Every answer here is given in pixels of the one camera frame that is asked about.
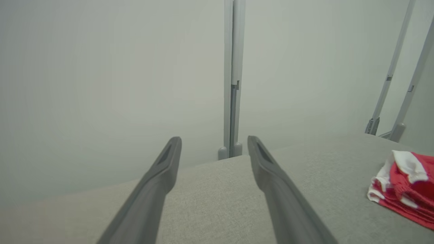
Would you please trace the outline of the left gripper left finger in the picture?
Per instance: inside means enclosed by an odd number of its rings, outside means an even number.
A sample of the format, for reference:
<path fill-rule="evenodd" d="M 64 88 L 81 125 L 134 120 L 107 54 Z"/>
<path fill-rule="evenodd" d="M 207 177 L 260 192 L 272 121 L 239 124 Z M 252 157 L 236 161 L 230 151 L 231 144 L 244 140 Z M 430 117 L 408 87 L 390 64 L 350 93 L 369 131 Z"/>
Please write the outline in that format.
<path fill-rule="evenodd" d="M 98 240 L 99 244 L 155 244 L 164 201 L 173 189 L 182 140 L 172 137 L 127 197 Z"/>

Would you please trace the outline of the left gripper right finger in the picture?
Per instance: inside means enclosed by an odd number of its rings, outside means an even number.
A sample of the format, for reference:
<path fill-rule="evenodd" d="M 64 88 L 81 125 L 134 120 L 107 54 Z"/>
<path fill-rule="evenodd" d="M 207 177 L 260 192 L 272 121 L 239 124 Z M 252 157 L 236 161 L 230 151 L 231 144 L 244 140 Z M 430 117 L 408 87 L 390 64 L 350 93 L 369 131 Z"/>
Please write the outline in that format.
<path fill-rule="evenodd" d="M 332 232 L 256 136 L 248 136 L 254 179 L 265 194 L 278 244 L 336 244 Z"/>

